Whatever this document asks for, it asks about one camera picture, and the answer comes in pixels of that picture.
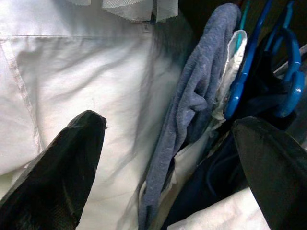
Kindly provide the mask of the teal plastic hanger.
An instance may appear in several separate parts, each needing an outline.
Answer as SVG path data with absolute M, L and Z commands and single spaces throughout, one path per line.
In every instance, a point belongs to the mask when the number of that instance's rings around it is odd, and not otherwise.
M 242 18 L 241 18 L 240 25 L 239 25 L 240 30 L 244 29 L 247 14 L 248 14 L 248 11 L 249 11 L 249 8 L 250 8 L 250 2 L 251 2 L 251 0 L 247 0 L 245 8 L 243 10 Z M 236 51 L 239 49 L 241 42 L 242 42 L 242 35 L 239 34 L 238 38 L 237 38 L 237 42 L 236 42 Z

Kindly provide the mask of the white collared shirt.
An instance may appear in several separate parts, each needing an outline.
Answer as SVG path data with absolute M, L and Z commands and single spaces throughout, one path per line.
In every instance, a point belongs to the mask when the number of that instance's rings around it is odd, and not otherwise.
M 0 198 L 93 110 L 107 130 L 77 230 L 138 230 L 140 186 L 193 39 L 182 14 L 132 23 L 99 0 L 0 0 Z

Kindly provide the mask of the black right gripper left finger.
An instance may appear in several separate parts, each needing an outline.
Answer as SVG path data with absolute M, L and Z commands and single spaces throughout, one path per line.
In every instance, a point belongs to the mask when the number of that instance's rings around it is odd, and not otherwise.
M 92 110 L 71 120 L 0 200 L 0 230 L 76 230 L 105 130 L 106 119 Z

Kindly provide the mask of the white cotton garment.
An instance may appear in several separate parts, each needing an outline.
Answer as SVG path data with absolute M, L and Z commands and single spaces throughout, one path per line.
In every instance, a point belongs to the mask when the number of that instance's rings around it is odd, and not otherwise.
M 233 195 L 171 224 L 167 230 L 271 230 L 251 191 Z

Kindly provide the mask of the blue fleece garment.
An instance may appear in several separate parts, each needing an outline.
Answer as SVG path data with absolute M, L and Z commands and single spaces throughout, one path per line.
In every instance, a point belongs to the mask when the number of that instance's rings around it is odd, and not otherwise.
M 184 66 L 146 175 L 138 230 L 148 230 L 157 213 L 158 199 L 172 158 L 184 142 L 197 141 L 209 123 L 227 59 L 227 45 L 240 19 L 237 5 L 218 6 Z

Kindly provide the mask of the dark navy garment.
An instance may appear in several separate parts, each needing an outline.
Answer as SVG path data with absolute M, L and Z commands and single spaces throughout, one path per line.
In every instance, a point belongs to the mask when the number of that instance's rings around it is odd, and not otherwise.
M 272 71 L 272 60 L 282 42 L 287 48 L 290 70 L 279 79 Z M 261 42 L 244 83 L 237 110 L 232 119 L 221 127 L 225 139 L 210 157 L 200 163 L 183 186 L 161 230 L 167 230 L 170 225 L 226 198 L 246 184 L 234 136 L 229 130 L 232 122 L 256 116 L 281 130 L 287 129 L 296 118 L 295 110 L 289 110 L 288 107 L 295 107 L 289 98 L 295 83 L 294 71 L 299 68 L 300 62 L 299 45 L 290 29 L 272 33 Z

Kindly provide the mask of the blue plastic hanger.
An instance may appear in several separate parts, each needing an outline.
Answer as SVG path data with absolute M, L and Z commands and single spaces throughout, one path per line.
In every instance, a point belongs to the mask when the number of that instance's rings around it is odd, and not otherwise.
M 264 48 L 265 51 L 275 55 L 283 41 L 286 45 L 288 69 L 282 79 L 282 84 L 289 83 L 290 90 L 287 93 L 286 99 L 274 112 L 274 115 L 279 118 L 287 117 L 292 113 L 303 95 L 305 86 L 305 77 L 303 72 L 300 71 L 302 61 L 299 43 L 294 32 L 288 28 L 292 18 L 294 1 L 288 0 Z
M 239 104 L 239 101 L 241 99 L 242 93 L 243 93 L 243 89 L 244 89 L 244 84 L 248 78 L 250 69 L 251 69 L 251 65 L 253 62 L 253 58 L 255 55 L 255 51 L 257 48 L 257 44 L 258 44 L 258 38 L 261 32 L 261 28 L 263 26 L 263 23 L 265 21 L 265 18 L 271 8 L 273 0 L 266 0 L 266 3 L 262 9 L 262 12 L 257 20 L 257 23 L 255 25 L 255 28 L 253 30 L 252 35 L 250 36 L 250 39 L 247 43 L 246 49 L 245 49 L 245 53 L 244 53 L 244 58 L 243 61 L 241 63 L 241 67 L 237 73 L 236 79 L 234 80 L 232 86 L 231 86 L 231 90 L 230 90 L 230 94 L 229 94 L 229 98 L 227 101 L 227 106 L 226 106 L 226 110 L 224 113 L 224 116 L 226 118 L 226 120 L 230 119 L 236 109 L 237 106 Z

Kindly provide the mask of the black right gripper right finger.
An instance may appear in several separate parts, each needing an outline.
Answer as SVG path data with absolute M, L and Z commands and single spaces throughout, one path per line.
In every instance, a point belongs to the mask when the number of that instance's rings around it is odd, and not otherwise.
M 271 230 L 307 230 L 307 152 L 265 120 L 232 126 L 248 185 Z

